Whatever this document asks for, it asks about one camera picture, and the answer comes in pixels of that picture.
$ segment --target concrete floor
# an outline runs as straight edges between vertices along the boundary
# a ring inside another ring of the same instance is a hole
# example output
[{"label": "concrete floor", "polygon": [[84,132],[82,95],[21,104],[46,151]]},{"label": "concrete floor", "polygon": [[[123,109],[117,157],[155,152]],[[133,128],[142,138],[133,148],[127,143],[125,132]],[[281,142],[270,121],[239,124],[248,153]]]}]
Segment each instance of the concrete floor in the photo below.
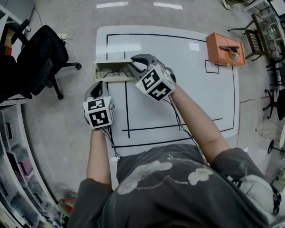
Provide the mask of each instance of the concrete floor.
[{"label": "concrete floor", "polygon": [[[242,12],[242,5],[226,10],[221,0],[82,0],[72,21],[71,15],[80,0],[35,0],[43,25],[49,25],[56,33],[68,34],[76,40],[75,52],[80,63],[91,73],[95,59],[96,32],[101,26],[151,25],[193,30],[205,34],[212,32],[241,40],[246,54],[250,53],[247,39],[242,32],[228,33],[227,29],[246,26],[251,13]],[[97,9],[97,4],[128,2],[121,7]],[[154,2],[181,5],[183,9],[155,7]],[[41,26],[34,11],[30,37]],[[75,61],[70,52],[70,62]],[[261,123],[262,108],[268,99],[269,76],[265,70],[265,58],[252,62],[238,70],[241,103],[239,136],[228,139],[232,147],[247,149],[248,154],[263,173],[266,173],[270,157],[267,155],[269,140],[262,138],[255,129]],[[84,93],[91,85],[84,70],[62,69],[57,74],[64,99],[57,99],[54,89],[45,88],[41,94],[25,105],[25,119],[31,148],[49,188],[57,199],[65,190],[77,191],[85,178],[89,152],[90,127],[83,116]],[[112,162],[112,173],[116,163]]]}]

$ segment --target small white box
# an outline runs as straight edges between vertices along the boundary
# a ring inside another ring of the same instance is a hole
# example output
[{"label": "small white box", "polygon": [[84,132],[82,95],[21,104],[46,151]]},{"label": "small white box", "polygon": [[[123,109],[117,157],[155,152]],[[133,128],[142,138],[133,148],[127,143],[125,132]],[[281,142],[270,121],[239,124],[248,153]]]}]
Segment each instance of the small white box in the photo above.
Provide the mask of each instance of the small white box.
[{"label": "small white box", "polygon": [[122,82],[134,81],[131,71],[128,67],[132,63],[131,59],[124,59],[119,61],[95,61],[93,63],[93,81],[99,82]]},{"label": "small white box", "polygon": [[169,71],[158,64],[136,83],[136,87],[156,101],[161,101],[175,90]]},{"label": "small white box", "polygon": [[114,117],[112,97],[104,97],[83,102],[85,117],[92,129],[109,126]]}]

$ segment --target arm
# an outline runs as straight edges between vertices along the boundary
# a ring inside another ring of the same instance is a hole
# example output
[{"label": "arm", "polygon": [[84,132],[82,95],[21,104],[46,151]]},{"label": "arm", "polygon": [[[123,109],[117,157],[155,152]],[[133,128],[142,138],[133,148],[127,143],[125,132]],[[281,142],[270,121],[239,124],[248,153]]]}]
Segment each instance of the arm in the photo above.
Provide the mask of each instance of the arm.
[{"label": "arm", "polygon": [[230,149],[214,122],[177,84],[171,96],[192,137],[210,164],[218,154]]},{"label": "arm", "polygon": [[94,129],[91,133],[91,147],[86,177],[111,186],[110,164],[105,134],[99,129]]}]

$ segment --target wire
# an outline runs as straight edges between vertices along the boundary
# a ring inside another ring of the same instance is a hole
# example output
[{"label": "wire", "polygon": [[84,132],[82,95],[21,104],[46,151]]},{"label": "wire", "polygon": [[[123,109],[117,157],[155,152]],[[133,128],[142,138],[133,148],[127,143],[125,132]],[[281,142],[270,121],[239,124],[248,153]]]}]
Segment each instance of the wire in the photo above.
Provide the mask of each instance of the wire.
[{"label": "wire", "polygon": [[39,16],[39,19],[40,19],[41,26],[43,26],[42,21],[41,21],[41,17],[40,17],[40,14],[39,14],[38,10],[35,7],[34,7],[34,10],[36,10],[36,12],[37,12],[37,14]]},{"label": "wire", "polygon": [[[73,47],[72,47],[72,44],[69,43],[67,40],[65,40],[65,42],[68,43],[68,44],[71,46],[72,52],[74,53],[74,56],[75,56],[75,58],[76,58],[76,62],[78,62],[78,58],[77,58],[76,53],[75,53],[75,51],[74,51],[74,49],[73,49]],[[90,75],[89,75],[88,71],[86,70],[86,68],[85,68],[84,66],[82,66],[82,68],[85,70],[86,75],[89,77],[89,79],[90,79],[91,82],[93,83],[93,80],[92,80],[92,78],[90,77]]]},{"label": "wire", "polygon": [[111,138],[110,134],[105,130],[105,128],[102,128],[102,130],[103,130],[103,132],[105,133],[106,137],[110,140],[111,145],[112,145],[112,147],[114,148],[115,157],[116,157],[117,162],[118,162],[121,156],[120,156],[120,154],[116,151],[116,147],[115,147],[114,141],[113,141],[113,139]]},{"label": "wire", "polygon": [[127,77],[129,77],[129,75],[125,71],[119,70],[119,71],[108,72],[108,73],[105,74],[105,76],[103,76],[101,78],[105,78],[108,74],[112,74],[112,75],[117,74],[119,76],[120,75],[119,72],[124,72],[127,75]]},{"label": "wire", "polygon": [[75,42],[75,45],[74,45],[74,47],[73,47],[73,49],[75,50],[75,47],[76,47],[76,45],[77,45],[77,42],[76,42],[76,40],[75,39],[73,39],[73,38],[71,38],[71,37],[66,37],[67,39],[70,39],[70,40],[73,40],[74,42]]},{"label": "wire", "polygon": [[183,124],[181,123],[181,119],[177,113],[177,110],[176,110],[176,107],[174,106],[173,104],[173,101],[171,100],[170,96],[169,96],[169,100],[170,101],[167,101],[167,100],[164,100],[166,102],[168,102],[172,108],[174,109],[174,112],[175,112],[175,116],[176,116],[176,121],[177,121],[177,124],[179,126],[179,131],[184,131],[190,138],[191,140],[195,143],[195,146],[198,148],[199,150],[199,153],[201,154],[202,158],[204,159],[205,163],[210,166],[209,162],[207,161],[206,157],[204,156],[203,154],[203,151],[200,149],[200,147],[198,146],[198,144],[195,142],[195,140],[193,139],[192,135],[184,128]]},{"label": "wire", "polygon": [[73,15],[75,14],[76,9],[78,8],[78,6],[81,4],[82,1],[83,0],[80,0],[79,3],[77,4],[77,6],[75,7],[75,9],[73,10],[73,13],[72,13],[71,18],[70,18],[70,25],[68,27],[68,33],[67,33],[68,35],[70,34]]},{"label": "wire", "polygon": [[179,131],[184,131],[192,139],[192,141],[195,143],[195,145],[198,146],[198,144],[193,139],[192,135],[184,128],[183,124],[181,123],[181,119],[180,119],[180,117],[179,117],[179,115],[177,113],[177,110],[175,109],[174,104],[172,103],[172,100],[171,100],[170,96],[169,96],[169,100],[170,101],[167,101],[167,100],[164,100],[164,101],[168,102],[172,106],[172,108],[174,110],[174,113],[175,113],[175,116],[176,116],[177,124],[179,126]]}]

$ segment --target white table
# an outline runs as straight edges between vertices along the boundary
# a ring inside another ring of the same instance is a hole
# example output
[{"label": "white table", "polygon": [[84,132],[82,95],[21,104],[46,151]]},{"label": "white table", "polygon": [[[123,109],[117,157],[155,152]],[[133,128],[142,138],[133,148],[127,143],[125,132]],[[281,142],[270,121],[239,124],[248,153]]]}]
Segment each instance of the white table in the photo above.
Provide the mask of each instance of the white table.
[{"label": "white table", "polygon": [[279,143],[280,149],[282,149],[284,143],[285,143],[285,123],[284,123],[284,126],[282,128],[282,133],[281,133],[281,138],[280,138],[280,143]]},{"label": "white table", "polygon": [[[96,60],[119,60],[143,53],[156,56],[174,70],[177,83],[227,138],[238,131],[238,71],[208,61],[206,36],[164,27],[102,27],[97,32]],[[134,84],[108,84],[115,105],[111,134],[119,154],[136,154],[173,143],[192,144],[184,131],[178,131],[170,104],[148,98]],[[113,157],[109,141],[107,146]]]}]

